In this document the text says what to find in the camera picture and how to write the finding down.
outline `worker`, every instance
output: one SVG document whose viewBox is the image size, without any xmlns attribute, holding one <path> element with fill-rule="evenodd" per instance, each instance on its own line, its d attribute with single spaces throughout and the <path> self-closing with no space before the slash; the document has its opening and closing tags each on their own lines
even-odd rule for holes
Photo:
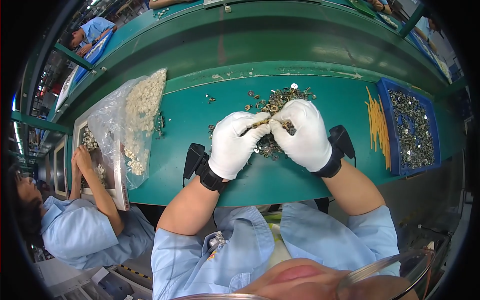
<svg viewBox="0 0 480 300">
<path fill-rule="evenodd" d="M 392 14 L 392 9 L 388 5 L 387 0 L 364 0 L 370 3 L 373 7 L 373 10 L 376 12 L 381 12 L 385 14 Z"/>
<path fill-rule="evenodd" d="M 429 44 L 430 48 L 435 52 L 435 54 L 437 54 L 437 47 L 432 42 L 432 36 L 435 31 L 441 31 L 438 22 L 434 21 L 432 18 L 421 17 L 413 29 L 424 41 Z"/>
<path fill-rule="evenodd" d="M 96 204 L 81 199 L 82 176 Z M 142 212 L 131 206 L 118 211 L 92 169 L 92 159 L 81 145 L 72 155 L 72 192 L 69 200 L 42 195 L 16 166 L 9 169 L 12 205 L 24 239 L 45 247 L 58 260 L 77 269 L 121 264 L 137 258 L 153 245 L 154 228 Z"/>
<path fill-rule="evenodd" d="M 167 7 L 173 4 L 178 4 L 182 2 L 193 2 L 195 0 L 150 0 L 148 2 L 148 7 L 156 10 L 162 7 Z"/>
<path fill-rule="evenodd" d="M 72 50 L 81 46 L 77 55 L 83 57 L 110 30 L 117 31 L 115 23 L 102 17 L 95 17 L 72 32 L 72 35 L 63 41 L 63 45 Z"/>
<path fill-rule="evenodd" d="M 324 299 L 319 296 L 331 296 L 331 288 L 351 270 L 399 253 L 382 195 L 358 169 L 340 160 L 317 108 L 310 101 L 291 100 L 268 124 L 241 135 L 267 118 L 266 112 L 235 112 L 217 124 L 208 169 L 175 196 L 156 226 L 154 300 L 234 292 L 272 300 Z M 286 120 L 296 128 L 293 135 L 281 125 Z M 256 143 L 270 132 L 290 159 L 323 180 L 350 216 L 347 226 L 319 211 L 314 200 L 282 204 L 276 218 L 263 216 L 255 206 L 215 209 L 218 191 L 228 189 Z M 266 189 L 288 184 L 264 181 Z M 212 213 L 219 232 L 202 242 L 196 234 Z M 398 272 L 393 268 L 390 277 L 400 278 Z"/>
</svg>

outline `green conveyor table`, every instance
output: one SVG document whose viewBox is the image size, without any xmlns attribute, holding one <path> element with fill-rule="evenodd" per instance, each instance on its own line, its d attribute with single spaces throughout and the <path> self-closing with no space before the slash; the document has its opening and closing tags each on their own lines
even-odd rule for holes
<svg viewBox="0 0 480 300">
<path fill-rule="evenodd" d="M 120 28 L 104 56 L 70 94 L 53 121 L 72 125 L 94 103 L 129 79 L 167 67 L 161 110 L 163 136 L 152 137 L 149 178 L 129 190 L 133 203 L 167 205 L 181 190 L 188 146 L 208 151 L 208 125 L 268 99 L 272 89 L 296 83 L 311 87 L 327 129 L 342 124 L 356 150 L 357 168 L 376 185 L 397 180 L 385 169 L 381 150 L 370 149 L 365 87 L 387 77 L 430 97 L 447 86 L 432 63 L 408 39 L 378 18 L 348 7 L 345 0 L 239 1 L 205 9 L 203 2 L 171 6 L 166 17 L 152 10 Z M 216 99 L 208 103 L 208 94 Z M 465 144 L 461 120 L 435 103 L 442 160 Z M 221 195 L 218 206 L 302 201 L 329 196 L 323 182 L 305 168 L 253 153 Z"/>
</svg>

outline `clear plastic bag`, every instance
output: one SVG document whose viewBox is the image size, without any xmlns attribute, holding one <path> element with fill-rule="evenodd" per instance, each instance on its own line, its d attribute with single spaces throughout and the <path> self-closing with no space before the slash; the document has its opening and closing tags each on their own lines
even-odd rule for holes
<svg viewBox="0 0 480 300">
<path fill-rule="evenodd" d="M 152 133 L 166 79 L 167 69 L 160 69 L 151 76 L 129 80 L 98 101 L 88 117 L 88 128 L 104 162 L 114 169 L 120 157 L 129 190 L 148 178 Z"/>
</svg>

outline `white glove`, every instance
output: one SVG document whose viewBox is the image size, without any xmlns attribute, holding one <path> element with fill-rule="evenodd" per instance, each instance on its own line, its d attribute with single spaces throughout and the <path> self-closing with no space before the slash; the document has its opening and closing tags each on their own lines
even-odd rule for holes
<svg viewBox="0 0 480 300">
<path fill-rule="evenodd" d="M 290 135 L 280 124 L 286 120 L 291 121 L 297 130 L 294 135 Z M 285 154 L 309 172 L 317 172 L 325 167 L 332 155 L 324 120 L 310 101 L 289 101 L 279 113 L 273 115 L 270 127 L 275 141 Z"/>
<path fill-rule="evenodd" d="M 270 117 L 268 112 L 256 115 L 246 111 L 229 114 L 215 127 L 212 137 L 212 154 L 208 160 L 210 169 L 223 179 L 232 180 L 245 166 L 260 138 L 270 132 L 270 125 L 263 124 L 240 136 L 247 127 Z"/>
</svg>

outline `black wrist strap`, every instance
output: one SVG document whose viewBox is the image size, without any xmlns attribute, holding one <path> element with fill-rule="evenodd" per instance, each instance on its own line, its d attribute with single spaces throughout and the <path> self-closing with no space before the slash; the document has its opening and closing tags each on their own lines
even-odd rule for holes
<svg viewBox="0 0 480 300">
<path fill-rule="evenodd" d="M 323 168 L 321 168 L 319 171 L 312 172 L 313 175 L 320 178 L 321 177 L 332 178 L 342 168 L 342 162 L 340 160 L 345 156 L 345 154 L 343 153 L 342 150 L 340 150 L 340 148 L 338 148 L 334 144 L 331 144 L 331 145 L 332 145 L 332 155 L 330 156 L 330 159 L 328 160 L 327 164 Z"/>
<path fill-rule="evenodd" d="M 223 178 L 215 174 L 208 165 L 208 159 L 204 164 L 200 164 L 195 174 L 200 176 L 200 183 L 211 191 L 218 191 L 219 194 L 223 192 L 229 181 L 222 182 Z"/>
</svg>

